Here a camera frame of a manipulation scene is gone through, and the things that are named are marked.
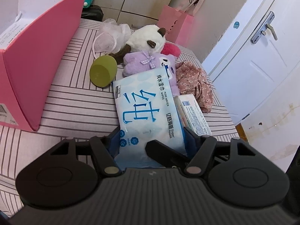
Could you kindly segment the small white tissue pack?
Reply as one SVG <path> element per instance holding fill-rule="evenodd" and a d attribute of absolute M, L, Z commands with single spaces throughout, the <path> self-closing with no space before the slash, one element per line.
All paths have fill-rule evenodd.
<path fill-rule="evenodd" d="M 212 135 L 194 95 L 183 94 L 175 96 L 174 102 L 183 126 L 189 127 L 198 136 Z"/>

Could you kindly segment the pink cardboard box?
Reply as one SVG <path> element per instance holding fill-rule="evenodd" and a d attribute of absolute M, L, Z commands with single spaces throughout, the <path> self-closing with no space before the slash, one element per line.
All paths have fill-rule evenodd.
<path fill-rule="evenodd" d="M 1 0 L 1 125 L 34 132 L 84 0 Z"/>

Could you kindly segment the striped pink table cloth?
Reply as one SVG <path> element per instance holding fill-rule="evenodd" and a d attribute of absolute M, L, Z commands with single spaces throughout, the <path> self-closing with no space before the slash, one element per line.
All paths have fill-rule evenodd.
<path fill-rule="evenodd" d="M 113 88 L 89 79 L 92 43 L 100 23 L 82 19 L 59 64 L 36 132 L 1 127 L 1 211 L 13 216 L 22 208 L 17 174 L 66 137 L 82 141 L 106 136 L 118 125 Z"/>

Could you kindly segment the blue wet wipes pack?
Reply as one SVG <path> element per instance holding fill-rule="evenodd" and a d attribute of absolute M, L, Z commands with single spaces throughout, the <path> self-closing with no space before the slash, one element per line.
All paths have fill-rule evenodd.
<path fill-rule="evenodd" d="M 147 142 L 158 140 L 185 155 L 183 130 L 163 67 L 113 82 L 121 127 L 117 165 L 125 168 L 160 167 L 147 156 Z"/>

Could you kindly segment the pink paper gift bag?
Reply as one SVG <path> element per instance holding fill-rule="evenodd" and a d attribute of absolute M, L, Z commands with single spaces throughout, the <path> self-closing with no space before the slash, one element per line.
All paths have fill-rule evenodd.
<path fill-rule="evenodd" d="M 159 16 L 157 26 L 166 29 L 165 38 L 167 41 L 187 47 L 193 21 L 194 16 L 165 5 Z"/>

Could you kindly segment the purple plush toy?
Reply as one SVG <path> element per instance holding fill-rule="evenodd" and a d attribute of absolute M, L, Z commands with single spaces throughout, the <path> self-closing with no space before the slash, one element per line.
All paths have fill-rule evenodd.
<path fill-rule="evenodd" d="M 148 51 L 127 53 L 124 56 L 123 76 L 127 77 L 159 67 L 163 67 L 167 72 L 173 96 L 180 95 L 176 80 L 176 57 L 171 54 L 150 54 Z"/>

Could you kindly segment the pink fluffy ball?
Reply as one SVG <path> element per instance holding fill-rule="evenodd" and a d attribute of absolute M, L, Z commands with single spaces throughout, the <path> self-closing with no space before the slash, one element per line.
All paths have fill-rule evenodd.
<path fill-rule="evenodd" d="M 172 44 L 170 42 L 166 42 L 162 51 L 161 51 L 162 54 L 164 55 L 173 55 L 174 57 L 178 58 L 180 55 L 181 55 L 181 50 L 180 48 L 175 45 L 175 44 Z"/>

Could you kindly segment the white brown plush toy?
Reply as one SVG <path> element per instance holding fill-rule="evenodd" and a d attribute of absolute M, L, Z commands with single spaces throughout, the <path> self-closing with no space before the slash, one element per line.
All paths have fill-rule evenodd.
<path fill-rule="evenodd" d="M 166 43 L 166 29 L 164 27 L 158 27 L 154 24 L 146 25 L 134 33 L 132 33 L 117 53 L 110 53 L 117 64 L 123 63 L 123 58 L 127 53 L 145 51 L 150 54 L 161 53 Z"/>

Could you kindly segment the white door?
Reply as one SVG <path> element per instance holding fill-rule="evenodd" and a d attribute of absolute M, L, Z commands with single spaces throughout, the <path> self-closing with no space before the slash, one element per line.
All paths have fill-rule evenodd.
<path fill-rule="evenodd" d="M 299 147 L 299 0 L 250 0 L 248 24 L 223 57 L 203 63 L 234 125 L 249 143 L 286 171 Z M 278 40 L 266 31 L 256 44 L 250 39 L 270 11 Z"/>

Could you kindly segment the black suitcase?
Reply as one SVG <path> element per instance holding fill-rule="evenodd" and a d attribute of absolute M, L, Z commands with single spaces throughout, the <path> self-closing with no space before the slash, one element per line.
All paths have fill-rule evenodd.
<path fill-rule="evenodd" d="M 93 21 L 103 21 L 103 11 L 100 6 L 91 4 L 88 8 L 83 8 L 81 13 L 81 18 L 93 20 Z"/>

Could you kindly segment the beige wardrobe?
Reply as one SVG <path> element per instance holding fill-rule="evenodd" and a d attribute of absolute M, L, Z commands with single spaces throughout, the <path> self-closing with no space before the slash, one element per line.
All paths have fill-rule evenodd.
<path fill-rule="evenodd" d="M 148 24 L 157 24 L 165 5 L 171 0 L 94 0 L 101 7 L 103 19 L 112 18 L 117 24 L 128 24 L 138 29 Z"/>

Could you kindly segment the green egg-shaped sponge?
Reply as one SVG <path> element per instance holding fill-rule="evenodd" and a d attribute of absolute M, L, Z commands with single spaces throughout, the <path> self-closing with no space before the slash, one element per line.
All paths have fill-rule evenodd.
<path fill-rule="evenodd" d="M 117 73 L 117 62 L 110 55 L 98 57 L 91 65 L 89 77 L 96 87 L 107 87 Z"/>

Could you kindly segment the pink floral fabric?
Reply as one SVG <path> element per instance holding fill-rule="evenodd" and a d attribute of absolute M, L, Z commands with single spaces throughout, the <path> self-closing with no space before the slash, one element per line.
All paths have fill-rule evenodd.
<path fill-rule="evenodd" d="M 194 95 L 202 112 L 212 110 L 213 90 L 208 82 L 205 70 L 189 61 L 177 63 L 176 80 L 181 95 Z"/>

